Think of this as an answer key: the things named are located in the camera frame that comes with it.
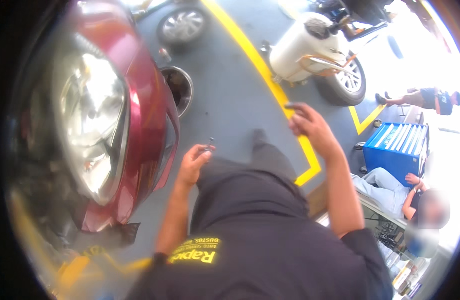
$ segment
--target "red car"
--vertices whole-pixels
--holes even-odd
[[[138,225],[125,224],[167,182],[179,115],[131,14],[71,1],[27,51],[10,105],[12,195],[56,249],[133,243]]]

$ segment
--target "black shirt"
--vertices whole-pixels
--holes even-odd
[[[424,109],[435,110],[435,89],[422,88],[420,89],[421,96],[423,97]],[[440,115],[448,116],[452,114],[453,105],[450,103],[450,96],[448,92],[438,92],[438,106],[440,107]]]
[[[371,231],[338,239],[307,218],[304,203],[269,173],[215,178],[200,190],[188,239],[128,299],[391,299]]]

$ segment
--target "person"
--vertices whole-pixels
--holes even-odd
[[[439,191],[428,189],[422,178],[415,174],[405,176],[407,183],[413,185],[411,189],[382,167],[363,177],[355,174],[351,177],[359,193],[376,201],[378,207],[394,219],[405,218],[413,225],[427,229],[440,229],[448,222],[448,202]]]
[[[460,105],[460,93],[454,92],[449,95],[448,92],[440,91],[436,87],[409,89],[406,95],[397,99],[390,98],[387,92],[385,92],[385,97],[376,93],[375,99],[378,103],[388,106],[410,104],[423,109],[436,110],[439,115],[450,115],[453,105]]]
[[[325,161],[331,228],[309,219],[293,167],[261,129],[249,164],[211,159],[206,145],[195,145],[181,162],[153,264],[127,299],[392,298],[342,148],[320,114],[303,103],[291,107],[293,134],[307,136]]]

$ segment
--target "man's hand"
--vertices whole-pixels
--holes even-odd
[[[200,176],[200,168],[212,157],[211,151],[205,151],[208,145],[195,145],[183,156],[180,170],[178,171],[177,183],[185,186],[193,186]]]
[[[407,181],[407,183],[412,185],[421,183],[420,178],[413,173],[407,173],[407,175],[405,176],[405,180]]]
[[[288,105],[295,114],[288,121],[288,126],[296,136],[306,135],[315,151],[327,160],[342,152],[342,148],[322,115],[305,103]]]

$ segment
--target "gray floor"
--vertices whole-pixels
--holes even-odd
[[[218,3],[257,48],[263,39],[277,42],[292,24],[292,20],[281,13],[276,3],[268,0],[219,0]],[[155,28],[172,9],[173,4],[168,5],[138,24],[159,66],[167,63],[157,55],[161,45],[156,38]],[[123,262],[152,255],[179,161],[192,145],[206,143],[212,136],[217,147],[215,155],[246,162],[250,159],[251,131],[263,128],[270,142],[289,157],[297,174],[309,168],[298,141],[287,128],[286,117],[262,77],[221,24],[213,17],[211,22],[197,44],[181,53],[172,53],[173,61],[170,64],[189,73],[195,87],[195,97],[188,113],[180,120],[179,149],[166,186],[154,192],[130,219],[131,222],[141,222],[141,226],[135,244],[119,251],[119,260]],[[391,52],[385,37],[379,37],[365,46],[359,53],[359,59],[367,78],[366,98],[356,106],[361,122],[377,107],[375,92],[390,92],[404,85],[404,82],[399,81],[395,65],[400,62]],[[312,80],[305,86],[290,88],[284,84],[283,88],[291,101],[307,102],[325,117],[347,154],[350,169],[358,172],[364,160],[361,152],[352,149],[353,145],[366,141],[375,129],[369,126],[357,135],[348,108],[330,105],[320,96]],[[403,118],[398,115],[396,107],[387,107],[379,118],[384,122],[400,122]],[[324,171],[302,188],[309,192],[323,179]],[[192,192],[191,203],[197,193],[197,190]]]

